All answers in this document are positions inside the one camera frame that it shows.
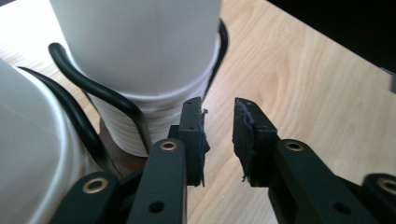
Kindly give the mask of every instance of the wooden table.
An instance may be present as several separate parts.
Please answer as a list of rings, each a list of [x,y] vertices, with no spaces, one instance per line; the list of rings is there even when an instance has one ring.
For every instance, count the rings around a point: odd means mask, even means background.
[[[189,223],[276,223],[266,189],[242,183],[233,154],[233,101],[256,102],[281,138],[306,142],[341,177],[396,175],[396,95],[390,75],[262,0],[224,0],[230,47],[207,95],[206,187],[188,189]],[[52,62],[47,45],[63,42],[44,0],[0,8],[0,57],[41,72],[99,117]]]

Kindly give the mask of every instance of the light wood surface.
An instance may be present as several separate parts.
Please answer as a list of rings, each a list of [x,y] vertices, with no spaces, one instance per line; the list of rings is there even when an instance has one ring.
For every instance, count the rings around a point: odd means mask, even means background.
[[[396,175],[390,75],[263,0],[224,0],[221,17],[230,47],[204,102],[211,150],[206,187],[188,190],[189,223],[276,223],[267,190],[241,182],[234,97],[256,102],[281,138],[306,142],[341,177],[360,184],[370,173]],[[98,128],[92,106],[53,64],[54,41],[63,38],[47,1],[0,7],[0,58],[60,82]]]

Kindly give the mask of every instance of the stack of cups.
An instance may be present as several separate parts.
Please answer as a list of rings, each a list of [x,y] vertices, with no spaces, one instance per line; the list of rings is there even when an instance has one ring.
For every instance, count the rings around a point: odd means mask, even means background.
[[[134,102],[153,143],[178,124],[184,101],[204,96],[219,52],[220,0],[50,2],[75,67]],[[91,98],[115,143],[147,156],[135,124]]]

